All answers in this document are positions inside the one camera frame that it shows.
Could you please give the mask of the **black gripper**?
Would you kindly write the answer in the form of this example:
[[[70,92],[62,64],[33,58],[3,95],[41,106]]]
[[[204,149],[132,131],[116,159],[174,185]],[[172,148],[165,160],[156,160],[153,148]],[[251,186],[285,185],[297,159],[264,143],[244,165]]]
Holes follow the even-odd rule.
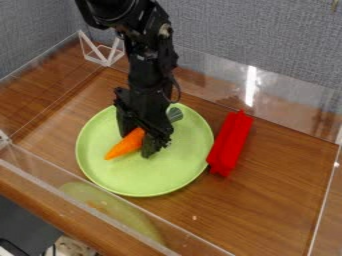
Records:
[[[149,158],[170,141],[173,128],[165,114],[170,104],[170,92],[169,83],[150,88],[113,89],[120,136],[125,137],[138,126],[148,132],[142,137],[142,158]]]

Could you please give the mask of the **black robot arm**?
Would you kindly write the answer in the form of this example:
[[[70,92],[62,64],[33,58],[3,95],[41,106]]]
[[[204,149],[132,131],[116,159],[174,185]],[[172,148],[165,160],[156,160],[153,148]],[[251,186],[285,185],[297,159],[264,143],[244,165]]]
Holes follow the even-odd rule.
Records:
[[[114,89],[118,131],[142,129],[141,156],[150,157],[170,142],[166,108],[180,100],[173,77],[177,54],[169,16],[156,0],[74,0],[85,23],[112,29],[124,41],[128,86]]]

